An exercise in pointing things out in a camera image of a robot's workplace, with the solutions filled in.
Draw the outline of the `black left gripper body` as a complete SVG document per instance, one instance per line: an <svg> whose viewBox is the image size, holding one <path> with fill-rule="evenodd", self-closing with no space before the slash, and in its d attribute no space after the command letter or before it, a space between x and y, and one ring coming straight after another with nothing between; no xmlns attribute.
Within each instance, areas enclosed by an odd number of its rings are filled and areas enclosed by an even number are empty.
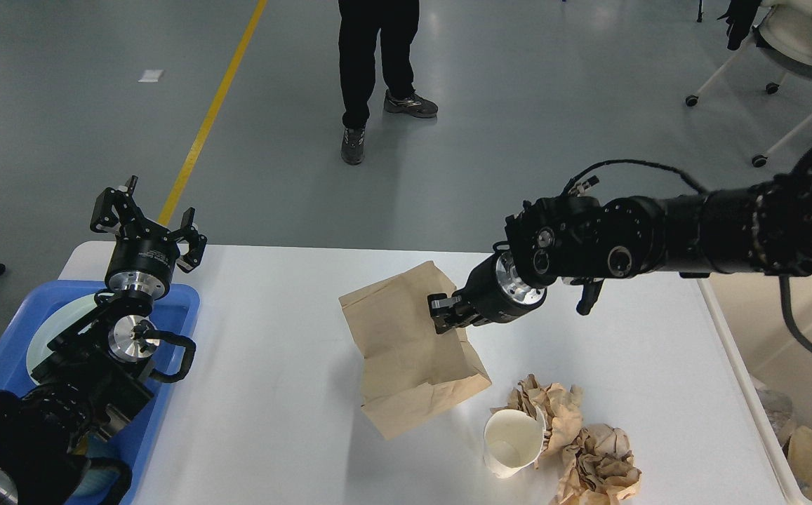
<svg viewBox="0 0 812 505"><path fill-rule="evenodd" d="M105 287L112 292L137 290L158 300L171 291L177 243L162 238L117 237Z"/></svg>

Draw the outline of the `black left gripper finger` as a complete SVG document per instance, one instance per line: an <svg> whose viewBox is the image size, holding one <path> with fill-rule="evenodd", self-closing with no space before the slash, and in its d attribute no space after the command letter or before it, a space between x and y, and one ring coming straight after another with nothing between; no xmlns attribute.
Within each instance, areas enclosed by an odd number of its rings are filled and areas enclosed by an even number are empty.
<svg viewBox="0 0 812 505"><path fill-rule="evenodd" d="M157 225L145 217L133 199L138 182L130 176L118 188L107 187L95 199L89 229L101 234L114 234L117 242L143 241L156 238Z"/></svg>
<svg viewBox="0 0 812 505"><path fill-rule="evenodd" d="M194 215L195 209L188 208L183 214L180 227L167 234L169 243L178 244L184 242L188 245L187 252L175 259L175 265L184 273L194 271L200 265L204 252L206 252L208 239L195 226Z"/></svg>

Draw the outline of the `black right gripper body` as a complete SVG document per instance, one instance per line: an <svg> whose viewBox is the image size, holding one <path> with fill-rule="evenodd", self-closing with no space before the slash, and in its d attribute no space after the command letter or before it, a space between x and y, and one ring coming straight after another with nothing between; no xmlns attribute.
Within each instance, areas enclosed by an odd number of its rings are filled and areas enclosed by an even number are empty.
<svg viewBox="0 0 812 505"><path fill-rule="evenodd" d="M459 326L509 323L543 305L547 288L534 288L518 275L514 257L498 250L473 269L459 290Z"/></svg>

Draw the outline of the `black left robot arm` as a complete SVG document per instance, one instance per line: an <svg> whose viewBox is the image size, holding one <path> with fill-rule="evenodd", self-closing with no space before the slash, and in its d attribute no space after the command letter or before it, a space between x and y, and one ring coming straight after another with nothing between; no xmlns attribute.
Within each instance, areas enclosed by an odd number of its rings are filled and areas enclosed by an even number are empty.
<svg viewBox="0 0 812 505"><path fill-rule="evenodd" d="M50 339L34 388L24 396L0 390L0 504L65 503L92 471L113 477L102 502L120 503L132 467L85 456L83 441L109 441L154 398L147 380L184 380L193 364L193 339L158 329L149 316L171 291L175 268L200 265L207 239L193 208L173 231L146 218L133 198L137 182L130 176L95 201L89 227L114 234L116 247L94 307Z"/></svg>

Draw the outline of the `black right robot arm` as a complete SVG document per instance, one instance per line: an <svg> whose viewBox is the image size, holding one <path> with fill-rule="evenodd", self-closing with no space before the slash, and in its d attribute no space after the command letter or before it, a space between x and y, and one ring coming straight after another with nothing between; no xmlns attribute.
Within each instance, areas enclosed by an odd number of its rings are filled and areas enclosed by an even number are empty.
<svg viewBox="0 0 812 505"><path fill-rule="evenodd" d="M759 272L778 277L781 313L791 335L812 353L792 316L790 279L812 275L812 148L789 173L730 191L708 191L678 170L694 194L669 199L587 194L592 168L557 197L524 201L505 220L506 239L453 294L431 294L435 329L508 323L543 304L557 279L581 285L579 314L588 314L605 279L651 271L682 278Z"/></svg>

